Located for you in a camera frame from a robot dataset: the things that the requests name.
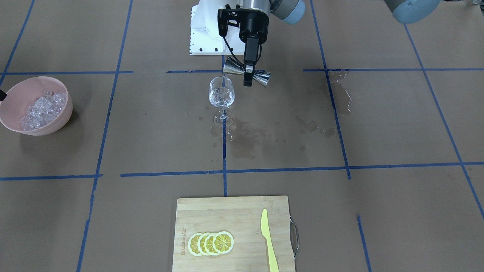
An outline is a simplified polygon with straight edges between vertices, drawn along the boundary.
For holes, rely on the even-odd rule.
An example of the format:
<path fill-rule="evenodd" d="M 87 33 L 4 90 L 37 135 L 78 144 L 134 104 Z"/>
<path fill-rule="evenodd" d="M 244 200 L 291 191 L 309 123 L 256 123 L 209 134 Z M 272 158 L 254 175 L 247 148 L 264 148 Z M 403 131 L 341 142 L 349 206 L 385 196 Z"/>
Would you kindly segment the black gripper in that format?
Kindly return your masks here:
<path fill-rule="evenodd" d="M 258 9 L 247 9 L 241 5 L 231 8 L 230 5 L 225 5 L 225 8 L 217 11 L 217 25 L 221 37 L 227 37 L 229 26 L 240 29 L 239 38 L 245 43 L 245 87 L 253 84 L 255 66 L 259 59 L 259 45 L 264 44 L 268 38 L 268 23 L 268 14 Z"/>

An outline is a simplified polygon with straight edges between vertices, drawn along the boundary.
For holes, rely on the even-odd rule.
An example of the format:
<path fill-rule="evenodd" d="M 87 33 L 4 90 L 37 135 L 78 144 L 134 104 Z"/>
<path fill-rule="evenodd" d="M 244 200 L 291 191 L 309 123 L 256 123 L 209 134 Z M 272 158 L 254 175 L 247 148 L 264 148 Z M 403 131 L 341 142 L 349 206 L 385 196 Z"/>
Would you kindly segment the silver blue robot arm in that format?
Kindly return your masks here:
<path fill-rule="evenodd" d="M 439 1 L 386 0 L 385 5 L 397 22 L 411 24 L 431 14 Z M 238 37 L 244 43 L 243 61 L 237 59 L 232 47 L 228 47 L 230 56 L 225 60 L 223 72 L 242 75 L 246 87 L 251 87 L 254 80 L 266 86 L 270 74 L 256 71 L 256 64 L 262 55 L 262 45 L 268 38 L 270 15 L 292 25 L 301 20 L 305 10 L 306 5 L 302 0 L 243 0 L 233 8 L 226 4 L 219 9 L 217 27 L 223 41 L 227 42 L 229 27 L 233 26 L 239 29 Z"/>

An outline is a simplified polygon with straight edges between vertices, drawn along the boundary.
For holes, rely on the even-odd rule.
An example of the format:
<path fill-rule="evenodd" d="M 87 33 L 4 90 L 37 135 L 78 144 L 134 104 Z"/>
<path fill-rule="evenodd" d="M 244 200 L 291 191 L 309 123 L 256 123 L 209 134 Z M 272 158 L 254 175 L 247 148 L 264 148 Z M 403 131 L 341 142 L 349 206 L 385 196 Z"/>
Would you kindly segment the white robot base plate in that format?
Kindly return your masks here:
<path fill-rule="evenodd" d="M 230 5 L 242 5 L 242 0 L 200 0 L 191 9 L 190 55 L 235 55 L 244 54 L 244 43 L 239 38 L 239 28 L 230 26 L 226 40 L 219 35 L 217 12 Z"/>

